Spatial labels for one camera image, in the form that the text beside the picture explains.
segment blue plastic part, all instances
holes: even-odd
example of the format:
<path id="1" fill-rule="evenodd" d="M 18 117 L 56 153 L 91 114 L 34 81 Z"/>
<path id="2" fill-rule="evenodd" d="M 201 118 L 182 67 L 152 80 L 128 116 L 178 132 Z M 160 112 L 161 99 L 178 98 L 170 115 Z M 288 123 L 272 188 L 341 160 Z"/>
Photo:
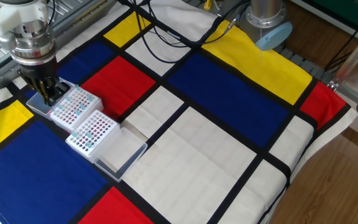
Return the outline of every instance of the blue plastic part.
<path id="1" fill-rule="evenodd" d="M 292 32 L 291 22 L 281 24 L 255 43 L 260 50 L 272 50 L 280 45 Z"/>

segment clear plastic lid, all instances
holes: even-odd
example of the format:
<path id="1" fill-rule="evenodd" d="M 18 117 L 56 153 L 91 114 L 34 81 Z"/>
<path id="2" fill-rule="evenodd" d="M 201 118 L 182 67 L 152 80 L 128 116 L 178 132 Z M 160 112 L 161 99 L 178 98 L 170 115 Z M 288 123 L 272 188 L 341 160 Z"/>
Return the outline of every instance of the clear plastic lid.
<path id="1" fill-rule="evenodd" d="M 72 84 L 69 81 L 66 81 L 62 78 L 60 78 L 59 80 L 60 80 L 60 82 L 64 82 L 67 85 L 69 85 L 70 89 L 72 89 L 74 87 L 74 84 Z M 36 112 L 37 114 L 43 116 L 44 118 L 52 120 L 50 118 L 50 113 L 52 112 L 51 107 L 44 103 L 44 99 L 42 99 L 42 96 L 39 95 L 38 93 L 36 93 L 31 99 L 29 99 L 26 102 L 26 105 L 29 106 L 29 108 L 31 108 L 32 111 Z"/>
<path id="2" fill-rule="evenodd" d="M 147 144 L 135 134 L 122 128 L 113 141 L 104 146 L 95 159 L 95 165 L 117 182 L 146 151 Z"/>

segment wooden floor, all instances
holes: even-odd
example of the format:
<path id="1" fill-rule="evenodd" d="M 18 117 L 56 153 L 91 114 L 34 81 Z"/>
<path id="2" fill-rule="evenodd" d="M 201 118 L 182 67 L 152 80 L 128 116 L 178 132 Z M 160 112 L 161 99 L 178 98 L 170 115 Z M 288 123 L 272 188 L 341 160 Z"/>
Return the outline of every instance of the wooden floor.
<path id="1" fill-rule="evenodd" d="M 325 66 L 350 35 L 292 2 L 287 7 L 294 25 L 287 47 Z M 270 222 L 284 223 L 358 223 L 358 130 L 345 130 L 302 168 Z"/>

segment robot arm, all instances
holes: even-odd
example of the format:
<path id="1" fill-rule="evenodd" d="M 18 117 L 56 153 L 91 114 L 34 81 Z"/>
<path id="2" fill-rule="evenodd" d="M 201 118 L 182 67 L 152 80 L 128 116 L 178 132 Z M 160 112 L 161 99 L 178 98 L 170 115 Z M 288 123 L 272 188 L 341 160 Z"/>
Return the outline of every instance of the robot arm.
<path id="1" fill-rule="evenodd" d="M 55 37 L 47 20 L 46 0 L 0 0 L 0 44 L 11 51 L 31 89 L 52 106 L 70 87 L 58 80 Z"/>

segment metal frame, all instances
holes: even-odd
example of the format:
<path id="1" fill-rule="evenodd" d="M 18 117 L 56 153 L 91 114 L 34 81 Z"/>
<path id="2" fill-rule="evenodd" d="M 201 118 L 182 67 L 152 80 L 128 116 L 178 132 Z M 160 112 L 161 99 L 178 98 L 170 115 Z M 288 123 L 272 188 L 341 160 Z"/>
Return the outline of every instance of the metal frame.
<path id="1" fill-rule="evenodd" d="M 61 49 L 79 33 L 104 17 L 116 2 L 117 0 L 89 0 L 81 8 L 68 12 L 67 17 L 58 17 L 53 26 L 53 31 L 57 33 L 57 49 Z M 19 76 L 18 69 L 18 64 L 11 59 L 10 54 L 0 58 L 0 88 Z"/>

